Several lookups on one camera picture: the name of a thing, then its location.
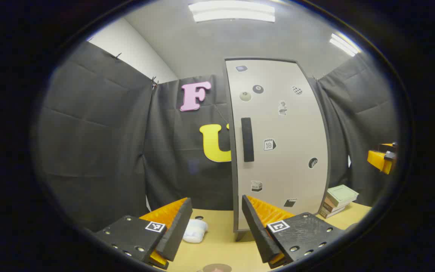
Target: sticker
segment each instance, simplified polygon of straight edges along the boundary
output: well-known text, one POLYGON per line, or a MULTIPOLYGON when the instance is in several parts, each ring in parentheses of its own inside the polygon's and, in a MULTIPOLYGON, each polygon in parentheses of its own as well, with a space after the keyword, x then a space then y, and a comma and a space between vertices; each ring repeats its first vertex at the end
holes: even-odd
POLYGON ((253 86, 253 92, 255 92, 255 93, 263 93, 264 92, 264 88, 261 85, 254 85, 253 86))
POLYGON ((263 183, 261 181, 251 181, 251 191, 259 192, 263 189, 263 183))
POLYGON ((313 167, 315 167, 315 164, 317 164, 317 163, 318 163, 318 159, 317 158, 312 158, 309 161, 309 168, 312 169, 313 167))
POLYGON ((295 86, 292 86, 292 90, 293 90, 293 92, 295 92, 295 94, 297 94, 297 95, 300 95, 300 94, 303 93, 302 89, 297 88, 297 87, 295 87, 295 86))
POLYGON ((285 221, 281 220, 278 222, 268 224, 269 229, 273 232, 282 231, 283 229, 288 229, 290 225, 286 224, 285 221))
POLYGON ((213 263, 210 265, 204 266, 202 270, 198 272, 231 272, 233 270, 231 266, 222 264, 222 263, 213 263))
POLYGON ((238 72, 244 72, 247 70, 247 67, 245 65, 241 65, 236 67, 236 70, 238 70, 238 72))
POLYGON ((165 224, 156 223, 156 222, 150 222, 145 229, 155 231, 155 232, 161 232, 164 229, 165 224))
POLYGON ((264 151, 273 150, 276 148, 275 140, 273 140, 271 138, 264 139, 263 144, 264 144, 264 151))
POLYGON ((285 207, 291 208, 295 205, 297 198, 287 199, 285 202, 285 207))
POLYGON ((280 101, 278 106, 278 114, 286 116, 286 112, 288 111, 288 107, 286 107, 285 101, 280 101))
POLYGON ((241 98, 241 100, 248 102, 249 100, 251 100, 251 93, 248 93, 247 91, 243 91, 242 93, 239 94, 239 98, 241 98))

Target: gray fabric backdrop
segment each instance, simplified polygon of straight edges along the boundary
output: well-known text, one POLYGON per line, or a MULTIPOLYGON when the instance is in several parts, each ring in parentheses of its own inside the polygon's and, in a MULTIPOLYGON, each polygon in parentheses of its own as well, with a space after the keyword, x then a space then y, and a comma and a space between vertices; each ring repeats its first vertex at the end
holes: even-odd
MULTIPOLYGON (((367 162, 368 150, 397 140, 391 90, 372 60, 357 54, 320 80, 331 143, 330 186, 346 184, 373 205, 390 176, 367 162), (347 157, 352 167, 349 168, 347 157)), ((83 43, 53 75, 36 126, 43 180, 76 222, 99 230, 184 197, 198 209, 232 210, 231 163, 204 155, 199 128, 219 124, 230 150, 222 74, 160 84, 104 50, 83 43), (181 112, 183 84, 209 81, 201 108, 181 112)))

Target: pink letter f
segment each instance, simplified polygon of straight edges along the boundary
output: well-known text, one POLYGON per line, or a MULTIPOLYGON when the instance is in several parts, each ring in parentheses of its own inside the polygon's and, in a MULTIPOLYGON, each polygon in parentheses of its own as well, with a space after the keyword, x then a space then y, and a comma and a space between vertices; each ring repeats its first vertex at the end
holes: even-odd
POLYGON ((186 84, 182 85, 182 88, 184 90, 184 103, 181 106, 181 111, 198 110, 201 106, 196 102, 196 98, 199 98, 199 101, 202 102, 206 97, 206 91, 204 88, 209 90, 211 88, 211 83, 206 81, 186 84))

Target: green book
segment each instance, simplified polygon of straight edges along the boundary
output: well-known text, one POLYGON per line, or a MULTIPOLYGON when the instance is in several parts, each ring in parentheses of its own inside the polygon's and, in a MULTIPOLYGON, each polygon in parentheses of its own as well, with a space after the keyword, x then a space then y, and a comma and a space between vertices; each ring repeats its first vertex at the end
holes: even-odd
POLYGON ((339 185, 327 190, 327 197, 335 205, 335 207, 340 207, 346 203, 356 200, 358 195, 359 193, 346 187, 345 185, 339 185))

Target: book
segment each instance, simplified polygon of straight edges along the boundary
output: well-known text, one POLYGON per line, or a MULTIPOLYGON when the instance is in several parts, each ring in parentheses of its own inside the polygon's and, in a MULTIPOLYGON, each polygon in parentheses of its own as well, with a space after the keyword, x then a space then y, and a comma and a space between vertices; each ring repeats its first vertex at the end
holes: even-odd
POLYGON ((344 203, 341 206, 336 207, 331 201, 330 199, 328 199, 328 197, 325 198, 325 200, 323 201, 323 205, 322 207, 325 208, 325 210, 327 210, 328 212, 335 212, 336 210, 338 210, 339 208, 342 208, 346 205, 349 205, 350 202, 357 200, 357 198, 351 198, 349 202, 344 203))
POLYGON ((330 213, 326 213, 326 210, 324 210, 323 207, 321 207, 321 209, 320 209, 320 215, 321 215, 323 218, 325 218, 325 219, 326 219, 326 218, 329 218, 329 217, 334 216, 334 215, 336 215, 337 213, 341 212, 342 210, 344 210, 346 206, 347 206, 347 205, 343 206, 342 208, 339 208, 339 209, 336 210, 335 212, 330 212, 330 213))
POLYGON ((356 200, 358 195, 359 193, 346 187, 345 185, 339 185, 327 190, 327 197, 333 203, 333 205, 335 205, 335 207, 340 207, 346 203, 356 200))

